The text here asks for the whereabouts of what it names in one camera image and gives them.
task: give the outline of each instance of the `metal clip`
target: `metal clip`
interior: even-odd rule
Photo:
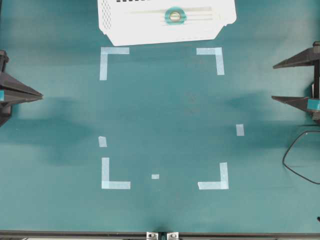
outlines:
[[[158,240],[159,234],[157,232],[149,232],[146,233],[146,239],[147,240]]]
[[[168,232],[166,240],[179,240],[179,232]]]

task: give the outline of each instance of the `teal tape on bracket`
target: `teal tape on bracket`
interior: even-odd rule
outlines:
[[[185,21],[187,20],[187,16],[185,11],[183,11],[181,7],[174,6],[165,12],[164,19],[165,22],[169,25],[181,25],[185,23]]]
[[[320,99],[308,99],[308,109],[320,111]]]
[[[0,101],[4,101],[5,100],[5,91],[0,90]]]

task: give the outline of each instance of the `teal table surface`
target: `teal table surface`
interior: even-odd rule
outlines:
[[[2,4],[6,72],[44,99],[0,128],[1,230],[320,231],[320,187],[282,166],[318,127],[271,99],[310,95],[312,67],[272,66],[320,39],[319,0],[237,0],[236,22],[215,40],[129,46],[108,56],[107,81],[101,47],[113,45],[96,0]],[[225,75],[197,48],[222,48]],[[287,158],[315,181],[319,144],[304,136]],[[130,189],[102,189],[102,158]],[[220,163],[229,188],[199,190],[220,180]]]

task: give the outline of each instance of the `small tape piece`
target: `small tape piece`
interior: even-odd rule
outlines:
[[[320,111],[320,99],[308,99],[307,108],[314,111]]]
[[[220,163],[220,181],[200,181],[198,182],[199,190],[228,190],[228,163]]]
[[[101,188],[114,190],[129,190],[131,189],[130,181],[110,181],[110,158],[102,158],[101,171]]]
[[[106,148],[108,147],[107,145],[107,138],[105,136],[99,136],[98,137],[98,140],[99,140],[99,147],[100,148]]]
[[[222,47],[215,48],[197,48],[197,55],[215,55],[216,72],[218,75],[225,75],[224,56],[222,53]]]
[[[4,101],[4,100],[5,100],[5,91],[0,90],[0,101]]]
[[[100,81],[106,81],[108,77],[108,55],[130,54],[129,47],[101,47]]]
[[[160,174],[152,174],[151,179],[154,179],[154,180],[160,179]]]
[[[236,135],[238,137],[243,137],[245,135],[245,126],[243,124],[235,125],[236,128]]]

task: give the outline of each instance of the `black clamp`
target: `black clamp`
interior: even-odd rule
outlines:
[[[312,119],[317,124],[320,124],[320,41],[314,42],[313,47],[278,63],[273,66],[273,68],[279,69],[304,66],[314,66],[312,97],[272,96],[272,98],[281,103],[289,104],[297,109],[309,113],[312,116]]]
[[[12,106],[41,100],[43,95],[5,73],[9,62],[6,51],[0,50],[0,127],[12,116]]]

